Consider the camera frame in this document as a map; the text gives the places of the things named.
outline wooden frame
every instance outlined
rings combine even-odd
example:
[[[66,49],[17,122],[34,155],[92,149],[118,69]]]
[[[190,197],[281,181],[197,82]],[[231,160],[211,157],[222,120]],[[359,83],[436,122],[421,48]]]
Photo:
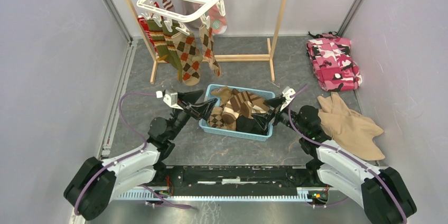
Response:
[[[125,0],[127,6],[129,7],[129,9],[131,10],[132,14],[134,15],[135,21],[137,23],[137,25],[140,28],[140,32],[142,34],[143,37],[143,41],[146,44],[146,47],[148,48],[151,57],[154,61],[153,64],[153,70],[151,73],[151,84],[154,84],[155,82],[155,77],[157,74],[157,67],[158,64],[162,64],[162,63],[166,63],[165,61],[159,61],[157,60],[158,55],[156,54],[154,47],[151,45],[145,31],[143,30],[143,28],[141,27],[140,23],[138,22],[138,15],[137,12],[135,10],[135,7],[132,3],[132,0]],[[283,13],[285,10],[285,6],[286,6],[286,0],[282,0],[281,5],[280,5],[280,9],[278,12],[278,16],[277,16],[277,23],[275,25],[275,32],[274,32],[274,37],[272,40],[272,45],[270,42],[270,38],[267,38],[267,50],[268,50],[268,54],[234,54],[234,55],[215,55],[215,58],[218,62],[269,62],[269,68],[270,68],[270,79],[272,82],[275,81],[275,72],[274,72],[274,52],[275,52],[275,48],[277,46],[277,39],[278,39],[278,33],[280,31],[280,26],[282,25],[282,19],[283,19]]]

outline drying rack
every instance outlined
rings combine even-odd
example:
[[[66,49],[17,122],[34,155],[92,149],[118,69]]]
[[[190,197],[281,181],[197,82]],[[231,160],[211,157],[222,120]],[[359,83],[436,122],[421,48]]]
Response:
[[[138,22],[138,14],[135,10],[135,7],[132,3],[132,0],[125,0],[129,9],[132,11],[134,15],[134,19],[139,26],[140,32],[142,34],[143,40],[146,44],[146,47],[148,48],[152,59],[154,60],[153,69],[151,73],[151,84],[154,84],[155,77],[157,73],[157,66],[160,63],[166,63],[165,61],[159,61],[158,60],[158,54],[155,52],[154,47],[151,45],[145,31],[141,27],[140,23]],[[182,15],[174,12],[167,11],[165,9],[161,9],[158,7],[155,7],[153,2],[151,0],[138,0],[137,6],[140,8],[145,9],[146,11],[153,14],[152,18],[156,21],[161,21],[161,18],[164,17],[166,20],[164,23],[167,25],[168,28],[171,28],[172,21],[176,20],[179,22],[180,27],[177,29],[181,32],[186,32],[188,30],[184,23],[194,21],[196,19],[201,19],[202,23],[206,24],[207,27],[210,25],[210,17],[205,17],[205,13],[212,8],[214,5],[217,6],[219,12],[221,15],[225,15],[225,6],[223,0],[182,0],[182,1],[188,1],[193,3],[199,3],[202,4],[202,6],[194,13],[190,15]],[[270,67],[270,78],[271,81],[275,81],[275,73],[274,73],[274,52],[275,47],[277,45],[277,39],[278,39],[278,32],[280,30],[280,26],[282,24],[282,18],[283,18],[283,12],[286,6],[286,0],[282,0],[280,4],[280,9],[277,16],[277,23],[275,26],[274,31],[274,37],[272,40],[272,44],[270,42],[270,38],[267,38],[267,50],[268,54],[232,54],[232,55],[215,55],[215,58],[218,62],[255,62],[255,61],[265,61],[269,62]]]

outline backpack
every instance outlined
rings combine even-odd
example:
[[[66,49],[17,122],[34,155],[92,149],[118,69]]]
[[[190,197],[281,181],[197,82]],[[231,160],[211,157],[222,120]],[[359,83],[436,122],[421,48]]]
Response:
[[[359,68],[350,56],[351,42],[335,32],[312,35],[306,43],[314,74],[325,91],[355,90],[362,83]]]

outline gray marble tile floor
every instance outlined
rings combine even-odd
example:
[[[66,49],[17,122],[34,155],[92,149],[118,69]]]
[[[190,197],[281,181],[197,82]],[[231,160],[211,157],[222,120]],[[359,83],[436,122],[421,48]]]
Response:
[[[206,63],[202,63],[201,81],[188,87],[176,79],[176,71],[169,64],[158,66],[156,82],[150,84],[153,61],[142,40],[135,53],[132,70],[127,84],[127,92],[154,93],[157,90],[175,89],[180,92],[203,89],[211,83],[229,86],[273,91],[276,94],[290,86],[298,89],[308,83],[308,90],[294,101],[294,110],[303,105],[320,107],[317,96],[329,96],[323,91],[312,73],[306,56],[305,36],[284,36],[278,39],[274,55],[275,83],[270,81],[268,62],[227,62],[220,63],[221,77],[217,78]],[[215,37],[215,54],[266,54],[265,37]],[[341,92],[340,96],[349,108],[359,111],[353,91]],[[170,109],[160,99],[131,96],[123,103],[127,121],[143,135],[147,135],[154,117],[168,117]],[[310,156],[306,155],[298,143],[296,133],[283,125],[274,128],[273,135],[266,142],[251,141],[214,134],[207,134],[198,122],[190,120],[174,140],[176,147],[164,161],[166,165],[304,165]],[[141,144],[119,121],[111,149],[111,157],[125,153]]]

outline laundry basket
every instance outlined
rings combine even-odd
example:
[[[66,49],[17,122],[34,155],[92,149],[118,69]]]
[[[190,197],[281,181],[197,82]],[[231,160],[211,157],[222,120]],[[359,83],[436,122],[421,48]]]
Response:
[[[219,97],[214,96],[211,94],[211,92],[217,88],[221,88],[221,87],[225,87],[226,85],[217,85],[217,84],[210,84],[207,88],[207,92],[206,92],[206,98],[205,100],[209,100],[212,98],[217,98],[218,102],[216,102],[216,106],[219,106],[221,100]],[[257,89],[250,89],[250,88],[240,88],[240,87],[232,87],[232,86],[228,86],[231,89],[236,89],[238,91],[249,91],[252,92],[256,95],[259,95],[265,99],[272,99],[275,97],[275,94],[273,92],[269,92],[269,91],[262,91],[262,90],[257,90]],[[231,136],[231,137],[237,137],[237,138],[246,138],[246,139],[253,139],[255,141],[266,141],[269,137],[272,136],[272,129],[273,126],[272,124],[269,125],[269,129],[267,132],[267,135],[258,135],[258,134],[252,134],[252,133],[241,133],[241,132],[236,132],[236,131],[232,131],[232,130],[224,130],[224,129],[218,129],[218,128],[213,128],[210,127],[207,124],[207,121],[205,121],[204,119],[201,119],[201,121],[199,121],[199,126],[204,130],[204,132],[206,133],[213,133],[213,134],[218,134],[218,135],[224,135],[224,136]]]

